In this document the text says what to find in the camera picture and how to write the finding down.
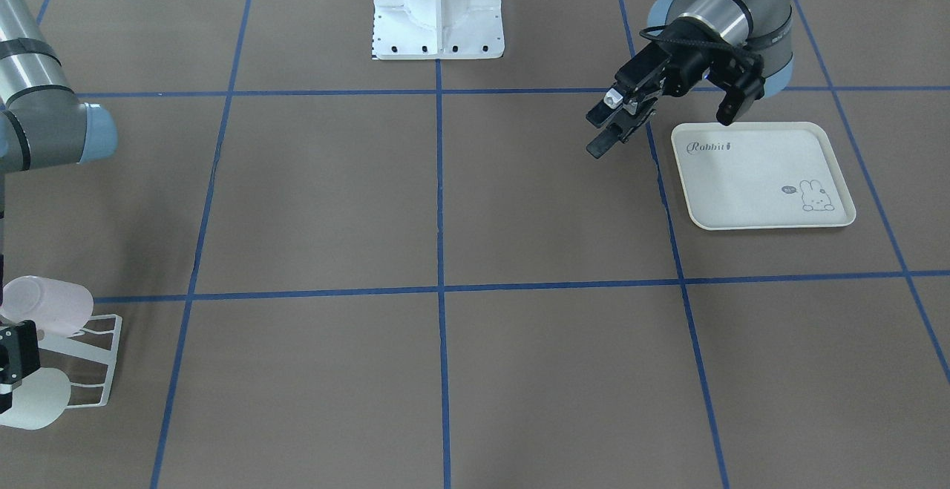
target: blue joint cap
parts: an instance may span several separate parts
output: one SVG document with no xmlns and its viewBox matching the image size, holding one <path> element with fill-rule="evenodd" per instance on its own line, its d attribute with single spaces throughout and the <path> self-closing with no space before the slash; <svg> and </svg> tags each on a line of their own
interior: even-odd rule
<svg viewBox="0 0 950 489">
<path fill-rule="evenodd" d="M 112 114 L 95 103 L 85 105 L 85 144 L 79 163 L 105 159 L 115 154 L 119 146 L 119 131 Z"/>
<path fill-rule="evenodd" d="M 666 25 L 666 18 L 669 16 L 669 9 L 672 9 L 672 3 L 675 0 L 656 0 L 654 6 L 650 8 L 647 16 L 647 26 Z"/>
<path fill-rule="evenodd" d="M 788 63 L 778 72 L 771 74 L 766 79 L 766 90 L 765 97 L 772 97 L 775 94 L 780 93 L 784 90 L 784 87 L 788 86 L 788 83 L 791 83 L 791 71 L 795 69 L 795 57 L 791 57 L 791 60 L 788 60 Z"/>
</svg>

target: brown floor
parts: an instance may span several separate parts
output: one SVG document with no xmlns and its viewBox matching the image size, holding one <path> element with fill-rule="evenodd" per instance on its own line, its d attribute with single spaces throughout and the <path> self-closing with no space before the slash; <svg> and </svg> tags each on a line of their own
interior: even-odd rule
<svg viewBox="0 0 950 489">
<path fill-rule="evenodd" d="M 824 128 L 857 221 L 715 233 L 669 132 L 716 93 L 584 151 L 654 0 L 441 64 L 371 61 L 373 0 L 27 1 L 121 143 L 7 178 L 6 277 L 126 328 L 4 487 L 948 486 L 948 0 L 800 0 L 745 119 Z"/>
</svg>

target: black cable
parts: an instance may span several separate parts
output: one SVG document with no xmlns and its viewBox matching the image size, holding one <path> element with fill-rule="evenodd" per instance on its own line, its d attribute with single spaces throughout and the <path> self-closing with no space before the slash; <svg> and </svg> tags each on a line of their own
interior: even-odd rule
<svg viewBox="0 0 950 489">
<path fill-rule="evenodd" d="M 656 30 L 664 30 L 666 25 L 655 25 L 652 27 L 647 27 L 646 29 L 641 30 L 641 36 L 650 42 L 664 42 L 668 44 L 674 44 L 677 46 L 688 46 L 693 48 L 706 48 L 713 50 L 723 50 L 728 52 L 736 62 L 741 63 L 747 69 L 753 69 L 755 67 L 762 67 L 764 60 L 759 53 L 750 52 L 750 50 L 745 50 L 739 46 L 733 46 L 732 44 L 727 44 L 725 42 L 705 42 L 705 40 L 686 40 L 686 39 L 670 39 L 668 36 L 659 36 L 651 35 L 652 32 Z"/>
</svg>

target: silver metal band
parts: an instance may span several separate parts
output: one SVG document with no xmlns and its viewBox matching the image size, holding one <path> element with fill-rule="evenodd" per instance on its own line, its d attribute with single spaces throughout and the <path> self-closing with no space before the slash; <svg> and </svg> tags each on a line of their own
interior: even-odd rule
<svg viewBox="0 0 950 489">
<path fill-rule="evenodd" d="M 715 30 L 733 46 L 746 42 L 749 20 L 733 0 L 695 0 L 678 18 L 692 18 Z"/>
<path fill-rule="evenodd" d="M 0 0 L 0 40 L 45 40 L 24 0 Z"/>
<path fill-rule="evenodd" d="M 38 53 L 0 59 L 0 99 L 4 102 L 19 91 L 46 85 L 69 86 L 56 59 Z"/>
</svg>

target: small white object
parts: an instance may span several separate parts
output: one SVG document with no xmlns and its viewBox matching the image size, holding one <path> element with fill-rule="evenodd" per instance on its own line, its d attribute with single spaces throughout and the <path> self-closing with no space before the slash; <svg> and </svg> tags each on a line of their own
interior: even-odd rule
<svg viewBox="0 0 950 489">
<path fill-rule="evenodd" d="M 13 407 L 0 414 L 0 426 L 38 430 L 65 411 L 72 393 L 69 377 L 56 368 L 40 368 L 13 391 Z"/>
<path fill-rule="evenodd" d="M 603 102 L 611 109 L 617 109 L 623 103 L 623 94 L 618 93 L 617 89 L 610 89 L 603 97 Z"/>
<path fill-rule="evenodd" d="M 373 0 L 373 58 L 496 59 L 502 0 Z"/>
<path fill-rule="evenodd" d="M 856 212 L 831 142 L 810 122 L 682 124 L 672 131 L 700 228 L 838 228 Z"/>
<path fill-rule="evenodd" d="M 0 316 L 13 323 L 32 320 L 47 334 L 68 337 L 92 316 L 92 294 L 64 280 L 23 276 L 3 287 Z"/>
</svg>

